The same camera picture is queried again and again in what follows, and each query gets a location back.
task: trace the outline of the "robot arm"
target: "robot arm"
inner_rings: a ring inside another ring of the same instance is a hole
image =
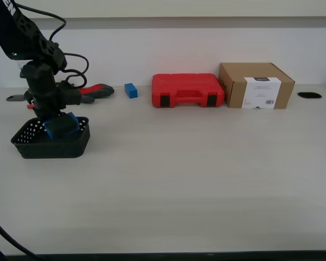
[[[67,62],[59,45],[47,40],[36,24],[25,17],[14,0],[0,0],[0,46],[12,60],[32,60],[24,65],[21,78],[29,85],[26,98],[34,101],[35,114],[44,121],[57,118],[67,105],[80,104],[81,94],[67,81],[56,84],[54,75],[65,70]]]
[[[58,44],[47,40],[14,0],[0,0],[0,46],[11,60],[43,61],[54,74],[67,65]]]

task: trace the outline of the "black wire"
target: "black wire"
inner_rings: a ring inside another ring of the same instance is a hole
[[[77,70],[74,70],[74,69],[61,70],[61,71],[64,72],[64,73],[74,72],[74,73],[77,74],[77,76],[81,76],[81,77],[82,77],[84,83],[83,83],[82,85],[80,85],[80,86],[75,86],[76,89],[80,89],[80,88],[83,88],[84,86],[86,86],[86,84],[87,84],[87,78],[86,78],[86,76],[85,76],[83,73],[81,73],[80,71],[77,71]]]
[[[89,61],[86,57],[80,55],[80,54],[75,54],[75,53],[64,53],[64,55],[68,55],[68,56],[75,56],[75,57],[80,57],[82,59],[84,59],[87,63],[87,66],[86,66],[86,69],[82,72],[82,74],[85,74],[87,71],[88,71],[88,68],[89,68]],[[69,81],[69,79],[71,77],[76,77],[76,76],[80,76],[79,74],[73,74],[73,75],[69,75],[67,78],[66,78],[66,81]]]
[[[20,245],[16,240],[14,240],[1,226],[0,226],[0,235],[6,239],[12,246],[17,248],[18,250],[22,251],[24,254],[26,254],[28,257],[33,258],[34,260],[38,261],[44,261],[45,259],[42,257],[38,257],[34,253],[27,250],[25,247]]]
[[[17,6],[19,8],[24,9],[24,10],[28,10],[30,12],[34,12],[34,13],[37,13],[37,14],[40,14],[40,15],[47,15],[47,16],[56,18],[58,20],[61,20],[63,22],[63,24],[60,27],[58,27],[56,30],[54,30],[53,33],[50,35],[50,37],[49,37],[49,40],[50,41],[57,34],[57,32],[59,32],[60,30],[62,30],[66,26],[66,20],[64,18],[58,16],[58,15],[55,15],[55,14],[52,14],[52,13],[48,13],[48,12],[45,12],[45,11],[41,11],[41,10],[37,10],[37,9],[31,8],[31,7],[26,7],[25,5],[22,5],[22,4],[17,4]]]
[[[61,20],[63,22],[63,24],[58,27],[56,30],[53,31],[53,33],[50,35],[49,37],[49,40],[51,41],[53,39],[53,37],[56,35],[57,32],[59,32],[60,30],[62,30],[65,26],[66,26],[66,20],[58,15],[55,15],[55,14],[52,14],[52,13],[48,13],[48,12],[45,12],[45,11],[41,11],[41,10],[37,10],[37,9],[34,9],[34,8],[31,8],[31,7],[26,7],[25,5],[22,5],[22,4],[17,4],[17,6],[19,8],[22,8],[24,10],[28,10],[28,11],[31,11],[31,12],[34,12],[34,13],[37,13],[37,14],[40,14],[40,15],[47,15],[47,16],[50,16],[50,17],[53,17],[53,18],[56,18],[58,20]],[[74,54],[74,53],[64,53],[64,55],[69,55],[69,56],[75,56],[75,57],[80,57],[82,59],[84,59],[87,63],[87,66],[86,66],[86,69],[83,71],[83,72],[80,72],[80,71],[77,71],[77,70],[74,70],[74,69],[69,69],[69,70],[61,70],[62,72],[74,72],[76,74],[73,74],[73,75],[69,75],[67,78],[66,78],[66,81],[68,81],[71,77],[76,77],[76,76],[81,76],[82,79],[84,80],[84,83],[81,85],[81,86],[76,86],[75,88],[79,89],[79,88],[83,88],[84,86],[86,86],[87,84],[87,78],[85,77],[84,73],[88,70],[89,68],[89,61],[87,58],[85,58],[84,56],[82,55],[79,55],[79,54]]]

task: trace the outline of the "small blue cube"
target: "small blue cube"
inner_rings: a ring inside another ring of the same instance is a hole
[[[133,83],[127,83],[124,85],[124,88],[126,90],[126,93],[128,95],[129,98],[137,98],[137,89],[134,86]]]

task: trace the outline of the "red tool case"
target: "red tool case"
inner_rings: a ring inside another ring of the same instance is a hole
[[[202,107],[219,107],[224,91],[210,73],[156,74],[152,80],[152,105],[175,107],[178,103],[198,103]]]

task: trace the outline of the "black mesh basket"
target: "black mesh basket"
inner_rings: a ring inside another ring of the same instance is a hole
[[[90,138],[88,118],[77,117],[80,130],[62,139],[52,140],[43,122],[29,120],[11,139],[25,159],[77,158],[80,157]]]

